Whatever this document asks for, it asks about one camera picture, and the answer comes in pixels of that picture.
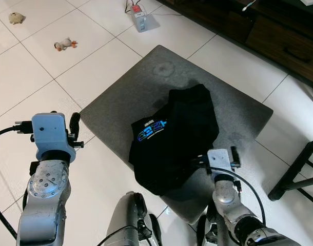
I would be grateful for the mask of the dark grey ottoman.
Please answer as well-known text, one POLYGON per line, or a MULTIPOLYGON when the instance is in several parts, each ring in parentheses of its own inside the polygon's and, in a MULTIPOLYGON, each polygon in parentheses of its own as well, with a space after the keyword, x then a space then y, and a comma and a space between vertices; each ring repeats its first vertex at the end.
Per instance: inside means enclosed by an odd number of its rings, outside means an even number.
MULTIPOLYGON (((170 90, 198 84, 210 91, 219 126, 212 149, 248 148, 269 122, 273 110, 163 46, 152 49, 87 105, 81 118, 133 171, 129 162, 131 124, 165 106, 170 90)), ((185 222, 196 223, 212 197, 212 178, 208 171, 199 169, 180 188, 157 196, 185 222)))

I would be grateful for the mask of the black shirt with blue print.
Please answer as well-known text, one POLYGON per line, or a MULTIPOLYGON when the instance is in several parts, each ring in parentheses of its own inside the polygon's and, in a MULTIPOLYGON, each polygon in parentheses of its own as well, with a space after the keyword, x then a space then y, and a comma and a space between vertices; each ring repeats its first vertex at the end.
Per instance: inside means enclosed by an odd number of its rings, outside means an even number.
POLYGON ((169 91, 167 104, 131 124, 129 162, 137 182, 154 195, 180 188, 199 169, 193 160, 213 147, 219 126, 202 85, 169 91))

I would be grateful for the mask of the dark wooden cabinet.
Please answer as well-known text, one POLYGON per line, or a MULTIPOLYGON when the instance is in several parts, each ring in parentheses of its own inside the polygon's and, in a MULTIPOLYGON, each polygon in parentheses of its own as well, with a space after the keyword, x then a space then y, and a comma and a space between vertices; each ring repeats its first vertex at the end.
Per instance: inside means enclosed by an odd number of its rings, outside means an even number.
POLYGON ((313 89, 313 3, 301 0, 157 0, 313 89))

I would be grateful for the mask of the small beige toy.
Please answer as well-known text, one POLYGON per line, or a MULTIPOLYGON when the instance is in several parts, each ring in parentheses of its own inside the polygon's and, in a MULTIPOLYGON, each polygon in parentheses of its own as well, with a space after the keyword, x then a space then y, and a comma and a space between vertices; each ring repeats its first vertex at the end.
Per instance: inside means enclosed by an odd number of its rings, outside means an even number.
POLYGON ((8 15, 8 21, 11 25, 22 24, 26 17, 18 12, 12 12, 8 15))

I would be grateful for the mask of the silver robot leg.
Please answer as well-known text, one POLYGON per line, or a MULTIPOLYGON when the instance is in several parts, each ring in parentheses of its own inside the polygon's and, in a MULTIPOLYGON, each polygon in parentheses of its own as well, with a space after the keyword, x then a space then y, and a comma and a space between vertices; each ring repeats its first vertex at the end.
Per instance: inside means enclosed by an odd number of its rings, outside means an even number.
POLYGON ((127 192, 110 219, 104 246, 163 246, 158 218, 146 207, 142 194, 127 192))

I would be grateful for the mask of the black clothes rack silver rod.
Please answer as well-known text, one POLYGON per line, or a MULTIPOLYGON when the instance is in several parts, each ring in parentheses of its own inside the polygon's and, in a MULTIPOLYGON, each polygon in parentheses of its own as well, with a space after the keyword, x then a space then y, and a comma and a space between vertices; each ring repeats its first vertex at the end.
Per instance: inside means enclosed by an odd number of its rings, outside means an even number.
POLYGON ((309 141, 305 145, 304 149, 298 157, 295 159, 293 164, 285 172, 278 183, 273 187, 271 192, 268 194, 268 198, 271 201, 277 201, 283 197, 285 192, 298 190, 302 195, 304 195, 309 201, 313 203, 313 197, 303 190, 303 187, 313 186, 313 177, 302 180, 300 182, 295 182, 295 176, 297 176, 300 171, 302 171, 303 166, 308 165, 313 168, 313 162, 309 161, 309 158, 313 155, 313 141, 309 141))

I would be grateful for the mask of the grey power box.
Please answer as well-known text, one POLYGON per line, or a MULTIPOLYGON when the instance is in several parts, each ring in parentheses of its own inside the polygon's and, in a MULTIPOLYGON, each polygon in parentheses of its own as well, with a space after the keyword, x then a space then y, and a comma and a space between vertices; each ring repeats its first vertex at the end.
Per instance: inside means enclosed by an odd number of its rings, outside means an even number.
POLYGON ((140 5, 132 4, 130 7, 131 16, 133 17, 134 26, 138 32, 147 30, 147 14, 140 5))

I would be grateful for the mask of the small duck toy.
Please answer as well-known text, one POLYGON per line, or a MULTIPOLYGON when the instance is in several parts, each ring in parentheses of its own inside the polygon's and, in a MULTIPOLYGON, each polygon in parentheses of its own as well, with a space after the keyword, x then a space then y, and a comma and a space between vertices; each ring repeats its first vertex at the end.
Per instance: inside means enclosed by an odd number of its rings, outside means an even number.
POLYGON ((60 42, 53 43, 53 46, 57 51, 64 51, 68 47, 76 48, 77 47, 77 41, 71 40, 69 37, 65 38, 64 40, 61 40, 60 42))

